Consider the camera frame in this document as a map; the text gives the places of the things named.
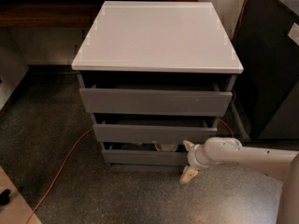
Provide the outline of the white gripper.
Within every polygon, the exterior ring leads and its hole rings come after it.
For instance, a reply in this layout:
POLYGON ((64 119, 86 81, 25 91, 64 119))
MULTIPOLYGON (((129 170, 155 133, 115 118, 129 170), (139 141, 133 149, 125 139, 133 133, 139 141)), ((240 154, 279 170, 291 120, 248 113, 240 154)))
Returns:
POLYGON ((200 145, 195 145, 194 143, 188 140, 184 140, 183 145, 188 151, 187 160, 190 166, 184 167, 179 182, 181 184, 187 184, 198 175, 197 169, 203 169, 206 168, 206 166, 203 163, 201 163, 199 159, 196 157, 196 152, 201 150, 200 145))

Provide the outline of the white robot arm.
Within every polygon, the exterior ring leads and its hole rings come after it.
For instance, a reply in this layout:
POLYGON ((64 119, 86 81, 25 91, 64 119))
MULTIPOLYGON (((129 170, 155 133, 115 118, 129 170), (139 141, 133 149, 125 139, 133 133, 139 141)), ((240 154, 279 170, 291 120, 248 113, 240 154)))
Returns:
POLYGON ((184 140, 187 165, 179 182, 189 183, 199 171, 211 165, 237 163, 283 183, 277 224, 299 224, 299 152, 260 147, 244 147, 238 139, 212 137, 204 144, 184 140))

